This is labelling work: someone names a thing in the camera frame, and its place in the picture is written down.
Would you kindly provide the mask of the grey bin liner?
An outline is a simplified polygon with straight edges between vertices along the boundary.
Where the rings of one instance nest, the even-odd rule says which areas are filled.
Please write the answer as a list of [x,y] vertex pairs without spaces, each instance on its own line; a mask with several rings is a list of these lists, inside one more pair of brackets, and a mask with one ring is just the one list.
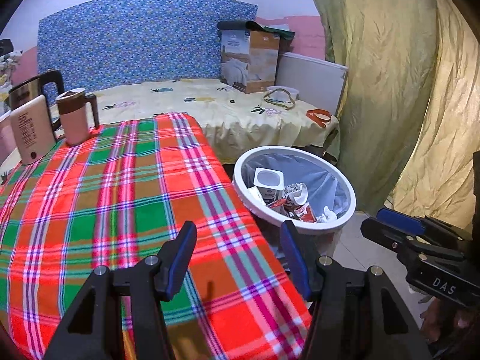
[[253,183],[257,167],[282,172],[284,174],[284,188],[295,183],[305,183],[308,190],[307,203],[309,203],[316,218],[322,213],[325,206],[328,206],[337,214],[337,219],[348,209],[347,192],[335,175],[327,168],[298,155],[278,152],[247,159],[241,165],[241,177],[250,195],[256,202],[267,208],[268,204],[264,202]]

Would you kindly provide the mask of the plaid tablecloth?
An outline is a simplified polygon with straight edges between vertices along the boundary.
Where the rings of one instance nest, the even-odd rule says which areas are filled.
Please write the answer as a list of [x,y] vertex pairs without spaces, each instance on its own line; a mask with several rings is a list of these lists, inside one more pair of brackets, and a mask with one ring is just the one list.
[[1,187],[1,322],[41,359],[89,273],[131,267],[185,221],[198,239],[162,306],[178,359],[296,359],[311,322],[197,121],[106,124],[18,165]]

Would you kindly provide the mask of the bedding package box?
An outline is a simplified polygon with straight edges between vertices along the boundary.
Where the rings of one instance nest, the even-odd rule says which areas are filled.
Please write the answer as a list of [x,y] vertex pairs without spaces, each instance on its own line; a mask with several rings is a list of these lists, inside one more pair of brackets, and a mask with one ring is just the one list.
[[245,94],[263,92],[276,80],[281,43],[295,33],[252,20],[217,23],[220,32],[220,80]]

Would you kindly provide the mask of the white crushed cup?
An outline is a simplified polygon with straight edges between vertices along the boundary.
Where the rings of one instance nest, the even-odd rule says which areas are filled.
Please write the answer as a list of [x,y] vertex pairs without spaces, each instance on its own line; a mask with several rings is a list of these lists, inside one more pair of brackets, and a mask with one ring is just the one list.
[[283,189],[282,198],[286,200],[285,208],[296,209],[308,201],[308,187],[305,183],[289,184]]

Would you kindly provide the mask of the yellow bed sheet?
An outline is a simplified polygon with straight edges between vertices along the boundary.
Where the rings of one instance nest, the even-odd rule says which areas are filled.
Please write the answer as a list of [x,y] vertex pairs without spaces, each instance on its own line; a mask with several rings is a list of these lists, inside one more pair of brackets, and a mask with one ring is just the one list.
[[109,124],[164,113],[186,113],[224,164],[233,164],[258,146],[307,148],[314,154],[340,154],[339,121],[320,126],[308,118],[312,105],[297,101],[287,110],[264,101],[262,93],[244,94],[214,79],[176,79],[120,85],[95,91],[99,120]]

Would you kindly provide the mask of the yellow green curtain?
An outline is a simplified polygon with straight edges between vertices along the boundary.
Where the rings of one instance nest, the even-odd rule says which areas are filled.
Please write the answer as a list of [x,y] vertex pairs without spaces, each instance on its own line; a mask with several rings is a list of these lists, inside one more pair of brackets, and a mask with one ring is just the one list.
[[452,0],[314,0],[349,72],[338,166],[361,211],[385,203],[470,228],[479,40]]

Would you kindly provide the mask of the white blue yogurt cup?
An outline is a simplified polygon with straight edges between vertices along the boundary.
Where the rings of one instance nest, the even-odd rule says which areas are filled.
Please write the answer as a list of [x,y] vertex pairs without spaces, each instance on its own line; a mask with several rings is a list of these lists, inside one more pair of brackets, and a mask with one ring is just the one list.
[[253,183],[264,202],[270,204],[278,200],[284,189],[284,174],[280,171],[257,167]]

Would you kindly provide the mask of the red white carton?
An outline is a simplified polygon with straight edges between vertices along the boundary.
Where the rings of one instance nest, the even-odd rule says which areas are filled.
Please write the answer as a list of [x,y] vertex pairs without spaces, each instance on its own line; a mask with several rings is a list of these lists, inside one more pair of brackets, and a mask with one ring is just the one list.
[[307,223],[317,222],[317,217],[308,202],[304,203],[304,205],[294,205],[292,201],[281,198],[268,204],[268,208],[290,219]]

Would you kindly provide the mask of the blue floral headboard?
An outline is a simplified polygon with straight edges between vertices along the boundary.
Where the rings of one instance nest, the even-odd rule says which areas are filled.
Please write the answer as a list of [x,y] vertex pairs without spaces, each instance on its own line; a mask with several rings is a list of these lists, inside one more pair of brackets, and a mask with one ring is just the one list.
[[89,91],[221,74],[220,21],[254,20],[238,0],[92,0],[40,20],[37,69]]

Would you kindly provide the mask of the white tissue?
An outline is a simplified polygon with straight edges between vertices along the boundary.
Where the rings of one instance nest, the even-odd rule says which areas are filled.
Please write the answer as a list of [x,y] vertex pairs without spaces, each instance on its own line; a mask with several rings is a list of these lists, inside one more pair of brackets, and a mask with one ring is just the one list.
[[329,207],[326,205],[324,208],[323,208],[323,211],[322,213],[317,217],[317,221],[318,223],[321,223],[321,224],[328,224],[328,223],[331,223],[331,222],[335,222],[337,220],[337,214],[332,211],[331,209],[329,209]]

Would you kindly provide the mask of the cream electric kettle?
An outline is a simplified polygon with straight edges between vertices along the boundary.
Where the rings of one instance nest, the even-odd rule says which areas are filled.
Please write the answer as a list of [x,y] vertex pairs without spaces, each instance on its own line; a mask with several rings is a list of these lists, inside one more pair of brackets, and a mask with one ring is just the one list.
[[25,166],[43,158],[56,145],[59,118],[52,119],[43,87],[53,83],[64,92],[64,80],[58,69],[49,69],[13,87],[8,94],[10,126],[21,163]]

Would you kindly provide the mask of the white trash bin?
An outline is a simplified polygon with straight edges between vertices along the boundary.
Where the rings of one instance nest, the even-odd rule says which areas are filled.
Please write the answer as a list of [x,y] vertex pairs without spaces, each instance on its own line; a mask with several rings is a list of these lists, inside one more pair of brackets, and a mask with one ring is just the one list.
[[233,168],[233,187],[275,257],[286,261],[281,224],[290,219],[321,254],[332,255],[356,210],[346,176],[323,158],[286,146],[248,150]]

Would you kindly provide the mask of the white radiator panel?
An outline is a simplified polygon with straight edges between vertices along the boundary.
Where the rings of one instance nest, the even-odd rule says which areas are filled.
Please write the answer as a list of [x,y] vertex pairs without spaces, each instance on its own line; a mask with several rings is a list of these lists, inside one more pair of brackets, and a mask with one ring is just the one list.
[[279,55],[276,84],[298,90],[298,98],[336,116],[348,68],[291,52]]

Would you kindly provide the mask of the pink brown lidded mug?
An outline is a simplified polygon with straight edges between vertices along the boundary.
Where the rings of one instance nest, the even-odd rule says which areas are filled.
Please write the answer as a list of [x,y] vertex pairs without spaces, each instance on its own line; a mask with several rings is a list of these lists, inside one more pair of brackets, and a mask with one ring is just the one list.
[[78,146],[90,137],[86,105],[90,105],[94,126],[99,129],[98,103],[95,94],[87,94],[85,88],[63,92],[55,99],[66,143]]

